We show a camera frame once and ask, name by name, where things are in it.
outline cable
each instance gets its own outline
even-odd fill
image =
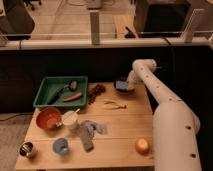
[[[85,3],[84,4],[75,4],[73,2],[70,2],[70,0],[66,0],[66,3],[70,6],[77,6],[77,7],[85,6]]]
[[[10,119],[12,119],[12,118],[16,118],[16,117],[22,116],[22,115],[32,115],[32,114],[21,113],[21,114],[17,114],[17,115],[10,116],[10,117],[5,118],[5,119],[0,119],[0,122],[4,122],[4,121],[7,121],[7,120],[10,120]]]
[[[174,47],[171,44],[171,42],[166,38],[166,37],[160,37],[163,40],[165,40],[167,42],[167,44],[169,45],[170,49],[171,49],[171,53],[172,53],[172,63],[173,63],[173,88],[174,90],[176,90],[176,84],[177,84],[177,79],[176,79],[176,56],[175,56],[175,51],[174,51]]]

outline black chair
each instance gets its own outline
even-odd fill
[[[6,16],[0,17],[0,31],[9,40],[29,39],[35,23],[22,0],[3,0]]]
[[[30,5],[32,10],[35,10],[35,6],[31,3],[31,1],[38,1],[39,5],[42,5],[41,0],[23,0],[26,6]]]

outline green tray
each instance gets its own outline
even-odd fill
[[[75,91],[65,91],[61,94],[60,98],[53,104],[48,105],[49,99],[52,95],[58,91],[60,88],[69,84],[71,81],[77,81],[78,86]],[[33,106],[36,108],[46,108],[54,106],[60,109],[76,109],[83,108],[87,102],[87,86],[88,78],[86,76],[72,76],[72,77],[45,77],[42,80],[36,98],[34,100]],[[71,102],[62,102],[63,98],[72,96],[77,92],[82,92],[83,96],[77,100]]]

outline white cup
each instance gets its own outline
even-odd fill
[[[62,116],[62,122],[65,126],[68,127],[71,134],[76,134],[79,123],[78,123],[78,114],[74,111],[66,112]]]

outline desk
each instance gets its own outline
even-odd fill
[[[36,126],[36,109],[25,141],[31,141],[38,149],[37,156],[28,160],[19,156],[16,170],[37,169],[76,169],[111,167],[153,166],[152,154],[152,109],[143,84],[136,86],[135,92],[122,95],[116,92],[112,83],[103,83],[106,92],[96,98],[95,103],[87,105],[79,112],[79,121],[86,119],[105,124],[108,134],[95,134],[94,149],[86,153],[78,137],[71,137],[66,127],[57,131],[45,132]],[[102,108],[103,99],[119,100],[127,105],[126,109],[106,110]],[[60,157],[52,151],[55,139],[65,137],[69,141],[71,152]],[[134,142],[138,137],[148,140],[151,152],[142,156],[135,151]]]

